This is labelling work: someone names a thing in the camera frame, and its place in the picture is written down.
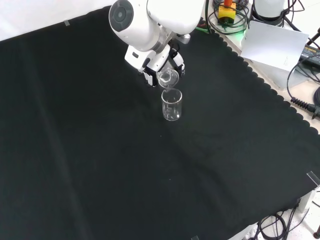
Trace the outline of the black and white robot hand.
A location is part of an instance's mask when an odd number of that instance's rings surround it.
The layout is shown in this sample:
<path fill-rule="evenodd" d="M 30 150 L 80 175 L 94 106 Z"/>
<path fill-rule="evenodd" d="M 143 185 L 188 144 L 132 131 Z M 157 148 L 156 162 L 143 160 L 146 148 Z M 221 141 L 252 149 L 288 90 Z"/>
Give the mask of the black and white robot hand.
<path fill-rule="evenodd" d="M 185 75 L 185 64 L 179 50 L 180 47 L 174 48 L 172 43 L 167 44 L 160 53 L 154 50 L 142 52 L 133 46 L 128 46 L 124 59 L 144 75 L 150 86 L 155 87 L 158 85 L 157 76 L 162 70 L 174 69 L 180 78 Z"/>

